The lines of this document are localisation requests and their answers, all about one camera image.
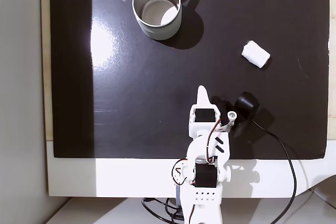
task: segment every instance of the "wooden edge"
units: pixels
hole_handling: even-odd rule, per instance
[[[41,33],[43,61],[43,91],[46,141],[53,141],[53,117],[51,97],[51,44],[50,44],[50,0],[41,0]]]
[[[336,0],[330,0],[328,135],[336,139]]]

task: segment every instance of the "gray wall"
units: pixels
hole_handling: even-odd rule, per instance
[[[47,196],[40,0],[0,0],[0,223],[39,224]]]

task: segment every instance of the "black power cable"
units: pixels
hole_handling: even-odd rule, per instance
[[[159,202],[160,204],[164,205],[165,206],[165,209],[166,209],[166,212],[170,215],[171,217],[171,220],[167,220],[163,217],[161,217],[160,215],[156,214],[152,209],[150,209],[147,205],[146,205],[146,202],[151,202],[151,201],[157,201]],[[141,204],[143,205],[143,207],[151,214],[153,215],[154,217],[158,218],[159,220],[162,220],[166,223],[169,223],[169,224],[176,224],[176,222],[174,220],[181,220],[181,221],[184,221],[183,219],[183,216],[182,215],[178,215],[179,212],[182,211],[181,208],[178,208],[178,207],[172,207],[168,204],[169,202],[169,198],[166,200],[166,203],[163,203],[162,201],[158,200],[158,199],[155,199],[155,198],[143,198],[141,200]],[[170,213],[168,211],[168,207],[169,208],[172,208],[175,210],[175,213]]]
[[[293,189],[293,195],[292,197],[290,198],[289,200],[289,203],[287,205],[287,207],[282,211],[282,213],[271,223],[271,224],[275,224],[278,220],[281,219],[282,216],[285,215],[285,213],[288,211],[288,209],[290,208],[290,206],[292,205],[293,201],[294,201],[294,198],[295,198],[295,195],[296,195],[296,189],[297,189],[297,181],[296,181],[296,175],[295,175],[295,171],[294,171],[294,167],[293,167],[293,164],[292,164],[292,160],[290,159],[289,157],[289,154],[286,150],[286,147],[285,145],[283,144],[283,142],[280,140],[280,138],[278,138],[276,135],[274,135],[273,133],[269,132],[267,129],[264,129],[263,127],[261,127],[259,124],[257,124],[253,119],[251,119],[251,121],[256,125],[258,126],[260,129],[262,129],[264,132],[266,132],[268,135],[274,137],[276,140],[278,140],[278,142],[281,144],[283,150],[285,151],[286,153],[286,156],[287,156],[287,159],[288,159],[288,162],[289,162],[289,166],[290,166],[290,169],[292,171],[292,174],[293,174],[293,179],[294,179],[294,189]]]
[[[293,163],[289,157],[289,154],[286,150],[286,147],[285,145],[283,144],[283,142],[281,141],[281,139],[279,137],[277,137],[276,135],[274,135],[273,133],[269,132],[267,129],[263,128],[262,126],[260,126],[258,123],[256,123],[253,119],[251,119],[251,121],[256,125],[258,126],[261,130],[263,130],[264,132],[266,132],[267,134],[269,134],[270,136],[274,137],[282,146],[283,150],[285,151],[286,153],[286,156],[287,156],[287,159],[288,159],[288,162],[289,162],[289,166],[290,166],[290,169],[292,171],[292,174],[293,174],[293,180],[294,180],[294,189],[293,189],[293,194],[292,194],[292,197],[290,198],[289,200],[289,203],[288,205],[286,206],[286,208],[282,211],[282,213],[271,223],[271,224],[275,224],[278,222],[278,220],[280,220],[284,215],[285,213],[288,211],[288,209],[290,208],[290,206],[292,205],[293,201],[294,201],[294,198],[295,198],[295,195],[296,195],[296,190],[297,190],[297,179],[296,179],[296,175],[295,175],[295,171],[294,171],[294,167],[293,167]],[[149,202],[149,201],[157,201],[158,203],[164,205],[165,207],[165,211],[166,213],[171,217],[171,221],[170,220],[167,220],[161,216],[159,216],[158,214],[156,214],[155,212],[153,212],[146,204],[145,202]],[[162,220],[166,223],[170,223],[170,224],[175,224],[175,221],[174,220],[181,220],[183,221],[184,218],[182,215],[178,215],[179,212],[182,211],[181,208],[178,208],[178,207],[172,207],[170,206],[169,204],[169,198],[167,198],[166,202],[162,202],[158,199],[155,199],[155,198],[143,198],[141,200],[141,204],[143,205],[143,207],[149,212],[151,213],[154,217],[158,218],[159,220]],[[175,213],[170,213],[169,210],[168,210],[168,207],[169,208],[172,208],[175,210]],[[194,212],[194,209],[195,209],[195,205],[193,205],[193,208],[192,208],[192,211],[191,211],[191,214],[189,216],[189,222],[191,220],[191,217],[192,217],[192,214]]]

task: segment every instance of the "red wire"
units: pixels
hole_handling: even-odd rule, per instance
[[[190,224],[190,221],[191,221],[191,216],[194,213],[194,210],[195,210],[195,205],[193,205],[193,208],[191,209],[191,213],[190,213],[190,216],[189,216],[189,224]]]
[[[219,122],[221,121],[221,118],[219,118],[217,120],[217,122],[215,123],[214,127],[211,129],[210,133],[209,133],[209,136],[208,136],[208,141],[206,142],[206,161],[209,163],[209,164],[213,164],[214,161],[210,161],[209,160],[209,142],[210,142],[210,137],[212,135],[212,133],[214,132],[214,130],[216,129],[217,125],[219,124]]]

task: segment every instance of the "white block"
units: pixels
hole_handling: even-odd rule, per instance
[[[258,68],[262,68],[270,57],[270,54],[259,47],[253,40],[247,43],[241,55]]]

